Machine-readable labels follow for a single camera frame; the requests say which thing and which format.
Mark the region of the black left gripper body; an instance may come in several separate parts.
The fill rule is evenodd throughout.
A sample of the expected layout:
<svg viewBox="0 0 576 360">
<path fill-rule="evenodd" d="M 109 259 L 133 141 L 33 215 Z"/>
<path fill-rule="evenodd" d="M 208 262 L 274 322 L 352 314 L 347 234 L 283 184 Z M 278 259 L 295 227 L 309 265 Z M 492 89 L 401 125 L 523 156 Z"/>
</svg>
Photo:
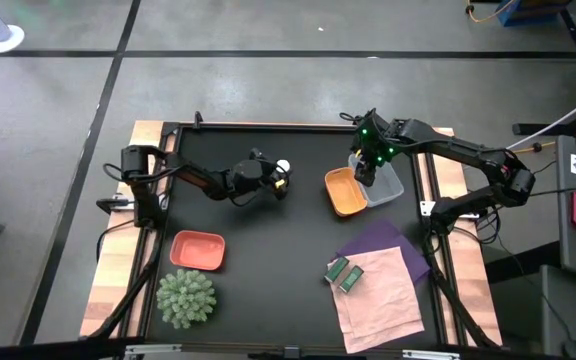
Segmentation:
<svg viewBox="0 0 576 360">
<path fill-rule="evenodd" d="M 233 166 L 231 183 L 237 195 L 254 192 L 270 183 L 274 172 L 262 162 L 263 159 L 267 159 L 265 155 L 258 148 L 252 148 L 247 159 Z"/>
</svg>

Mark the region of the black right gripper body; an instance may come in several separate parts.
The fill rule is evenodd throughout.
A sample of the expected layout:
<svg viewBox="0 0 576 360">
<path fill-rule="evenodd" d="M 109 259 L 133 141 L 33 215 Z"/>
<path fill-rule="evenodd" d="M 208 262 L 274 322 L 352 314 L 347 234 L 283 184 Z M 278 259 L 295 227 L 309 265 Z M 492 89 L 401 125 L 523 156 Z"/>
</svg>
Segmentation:
<svg viewBox="0 0 576 360">
<path fill-rule="evenodd" d="M 375 110 L 355 118 L 357 125 L 351 152 L 368 168 L 381 167 L 394 157 L 394 147 L 386 138 L 389 124 Z"/>
</svg>

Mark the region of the green spice box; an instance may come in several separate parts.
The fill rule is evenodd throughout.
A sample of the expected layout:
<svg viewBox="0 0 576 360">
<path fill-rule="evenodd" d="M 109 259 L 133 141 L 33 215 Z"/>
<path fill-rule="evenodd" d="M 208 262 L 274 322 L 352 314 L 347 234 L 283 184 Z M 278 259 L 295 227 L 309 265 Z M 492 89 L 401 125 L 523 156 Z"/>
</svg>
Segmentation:
<svg viewBox="0 0 576 360">
<path fill-rule="evenodd" d="M 342 280 L 339 285 L 339 289 L 343 293 L 349 293 L 363 274 L 364 270 L 361 267 L 355 265 Z"/>
<path fill-rule="evenodd" d="M 350 261 L 347 257 L 338 257 L 327 265 L 324 279 L 329 284 L 339 283 L 350 270 Z"/>
</svg>

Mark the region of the clear plastic bin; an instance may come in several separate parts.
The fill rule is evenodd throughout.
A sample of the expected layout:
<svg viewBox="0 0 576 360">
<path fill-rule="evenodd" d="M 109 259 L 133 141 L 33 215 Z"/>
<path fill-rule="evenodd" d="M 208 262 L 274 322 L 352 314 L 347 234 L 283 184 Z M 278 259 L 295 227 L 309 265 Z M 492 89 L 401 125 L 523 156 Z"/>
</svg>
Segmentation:
<svg viewBox="0 0 576 360">
<path fill-rule="evenodd" d="M 372 186 L 366 187 L 359 181 L 357 184 L 369 208 L 393 201 L 404 193 L 404 187 L 390 163 L 376 168 Z"/>
</svg>

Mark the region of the orange plastic bin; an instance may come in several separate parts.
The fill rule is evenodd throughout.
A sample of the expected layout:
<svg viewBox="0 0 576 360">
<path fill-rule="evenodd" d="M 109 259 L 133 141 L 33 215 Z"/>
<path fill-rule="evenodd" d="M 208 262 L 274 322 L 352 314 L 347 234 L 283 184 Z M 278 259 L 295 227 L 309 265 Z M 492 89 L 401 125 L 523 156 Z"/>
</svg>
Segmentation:
<svg viewBox="0 0 576 360">
<path fill-rule="evenodd" d="M 325 187 L 335 213 L 347 217 L 363 211 L 367 207 L 354 171 L 349 167 L 329 171 L 324 177 Z"/>
</svg>

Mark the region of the purple cloth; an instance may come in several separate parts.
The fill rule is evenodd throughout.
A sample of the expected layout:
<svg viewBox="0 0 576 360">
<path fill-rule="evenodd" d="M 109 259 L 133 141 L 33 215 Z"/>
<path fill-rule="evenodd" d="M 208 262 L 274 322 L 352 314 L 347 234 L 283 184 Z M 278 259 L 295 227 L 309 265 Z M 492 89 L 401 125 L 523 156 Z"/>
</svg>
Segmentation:
<svg viewBox="0 0 576 360">
<path fill-rule="evenodd" d="M 405 265 L 414 284 L 426 276 L 430 267 L 421 253 L 412 245 L 408 238 L 392 223 L 387 220 L 377 220 L 370 223 L 352 241 L 344 245 L 332 257 L 348 258 L 372 251 L 399 247 Z"/>
</svg>

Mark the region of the salmon plastic bin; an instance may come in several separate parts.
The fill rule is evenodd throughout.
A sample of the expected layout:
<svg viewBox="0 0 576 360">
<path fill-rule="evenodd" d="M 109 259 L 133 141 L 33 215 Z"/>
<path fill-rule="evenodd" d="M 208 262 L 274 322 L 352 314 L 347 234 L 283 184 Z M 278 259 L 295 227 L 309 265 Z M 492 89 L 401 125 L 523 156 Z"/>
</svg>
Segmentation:
<svg viewBox="0 0 576 360">
<path fill-rule="evenodd" d="M 214 271 L 221 267 L 225 248 L 221 235 L 182 230 L 174 236 L 169 259 L 176 266 Z"/>
</svg>

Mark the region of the pink cloth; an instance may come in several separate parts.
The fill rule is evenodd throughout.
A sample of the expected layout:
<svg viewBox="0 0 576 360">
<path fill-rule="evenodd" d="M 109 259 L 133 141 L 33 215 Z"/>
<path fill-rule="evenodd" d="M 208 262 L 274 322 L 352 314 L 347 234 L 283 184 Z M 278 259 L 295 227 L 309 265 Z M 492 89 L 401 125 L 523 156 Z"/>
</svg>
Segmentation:
<svg viewBox="0 0 576 360">
<path fill-rule="evenodd" d="M 364 270 L 362 277 L 349 293 L 339 289 L 345 277 L 330 285 L 347 353 L 359 353 L 424 330 L 415 287 L 400 248 L 350 255 L 348 259 L 350 270 L 355 265 Z"/>
</svg>

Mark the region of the green artificial plant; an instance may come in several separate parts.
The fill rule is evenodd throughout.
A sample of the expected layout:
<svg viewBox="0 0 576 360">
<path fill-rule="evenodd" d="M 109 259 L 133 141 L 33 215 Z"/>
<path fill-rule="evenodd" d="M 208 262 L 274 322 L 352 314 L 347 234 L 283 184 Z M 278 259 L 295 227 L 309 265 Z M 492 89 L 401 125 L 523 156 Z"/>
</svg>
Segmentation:
<svg viewBox="0 0 576 360">
<path fill-rule="evenodd" d="M 198 270 L 179 269 L 159 280 L 157 309 L 174 329 L 190 329 L 208 320 L 217 305 L 213 283 Z"/>
</svg>

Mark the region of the black diagonal support strut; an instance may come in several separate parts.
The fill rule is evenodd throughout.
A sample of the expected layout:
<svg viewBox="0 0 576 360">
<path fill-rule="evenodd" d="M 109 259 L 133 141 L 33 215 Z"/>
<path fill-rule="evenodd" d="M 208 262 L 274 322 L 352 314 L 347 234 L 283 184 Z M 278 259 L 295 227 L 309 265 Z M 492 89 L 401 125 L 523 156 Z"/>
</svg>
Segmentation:
<svg viewBox="0 0 576 360">
<path fill-rule="evenodd" d="M 130 286 L 126 294 L 122 297 L 117 307 L 111 312 L 111 314 L 104 320 L 101 326 L 94 331 L 89 338 L 104 338 L 110 337 L 112 332 L 115 330 L 117 325 L 121 322 L 123 317 L 128 313 L 134 303 L 137 295 L 144 287 L 144 285 L 153 277 L 155 268 L 159 263 L 160 258 L 160 248 L 161 241 L 156 240 L 154 242 L 150 258 L 146 265 L 143 267 L 142 271 L 139 273 L 137 279 Z"/>
<path fill-rule="evenodd" d="M 475 322 L 473 317 L 470 315 L 460 300 L 458 292 L 449 284 L 443 272 L 440 270 L 435 258 L 435 250 L 432 247 L 431 236 L 432 233 L 429 232 L 424 239 L 424 258 L 430 267 L 432 279 L 448 300 L 453 314 L 456 315 L 457 318 L 461 321 L 462 325 L 465 327 L 465 330 L 470 334 L 478 347 L 499 348 L 499 345 L 490 339 L 485 334 L 483 329 Z"/>
</svg>

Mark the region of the wooden table side board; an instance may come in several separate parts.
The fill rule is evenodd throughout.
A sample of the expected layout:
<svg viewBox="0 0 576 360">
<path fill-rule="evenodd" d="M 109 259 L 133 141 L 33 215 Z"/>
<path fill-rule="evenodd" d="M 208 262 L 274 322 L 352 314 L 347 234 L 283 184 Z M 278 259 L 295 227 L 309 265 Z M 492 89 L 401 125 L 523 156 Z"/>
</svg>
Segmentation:
<svg viewBox="0 0 576 360">
<path fill-rule="evenodd" d="M 441 196 L 457 198 L 467 193 L 464 170 L 460 163 L 437 155 L 431 161 L 424 154 L 416 155 L 414 159 L 419 167 L 422 200 L 433 201 Z M 453 280 L 464 307 L 486 336 L 500 345 L 502 337 L 482 248 L 476 235 L 475 222 L 460 219 L 446 240 L 432 237 L 431 241 L 440 247 L 435 258 L 443 273 Z"/>
<path fill-rule="evenodd" d="M 162 146 L 162 134 L 170 134 L 163 131 L 163 128 L 164 121 L 136 121 L 129 145 Z M 109 215 L 107 229 L 114 229 L 102 241 L 100 258 L 79 331 L 81 337 L 92 335 L 101 327 L 126 295 L 152 253 L 157 233 L 148 233 L 144 240 L 140 237 L 141 229 L 133 226 L 133 216 L 133 212 L 128 210 Z M 147 288 L 144 285 L 140 290 L 111 337 L 138 335 Z"/>
</svg>

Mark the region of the grey cabinet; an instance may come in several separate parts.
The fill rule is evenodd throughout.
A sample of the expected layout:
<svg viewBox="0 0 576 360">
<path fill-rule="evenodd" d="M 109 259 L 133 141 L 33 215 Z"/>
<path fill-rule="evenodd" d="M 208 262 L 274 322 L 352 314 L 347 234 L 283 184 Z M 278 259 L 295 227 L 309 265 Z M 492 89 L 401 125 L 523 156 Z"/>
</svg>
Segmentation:
<svg viewBox="0 0 576 360">
<path fill-rule="evenodd" d="M 576 225 L 571 221 L 571 197 L 576 175 L 570 172 L 570 155 L 576 154 L 576 140 L 557 139 L 557 200 L 559 215 L 559 263 L 542 266 L 540 276 L 543 348 L 549 355 L 576 358 Z"/>
</svg>

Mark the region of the blue box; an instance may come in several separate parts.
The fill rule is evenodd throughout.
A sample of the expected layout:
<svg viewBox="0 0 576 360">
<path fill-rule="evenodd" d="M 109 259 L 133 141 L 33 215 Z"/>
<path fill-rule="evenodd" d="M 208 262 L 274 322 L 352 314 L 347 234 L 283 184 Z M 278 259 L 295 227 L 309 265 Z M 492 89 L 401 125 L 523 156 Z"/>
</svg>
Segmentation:
<svg viewBox="0 0 576 360">
<path fill-rule="evenodd" d="M 503 0 L 496 18 L 504 27 L 554 21 L 572 0 Z"/>
</svg>

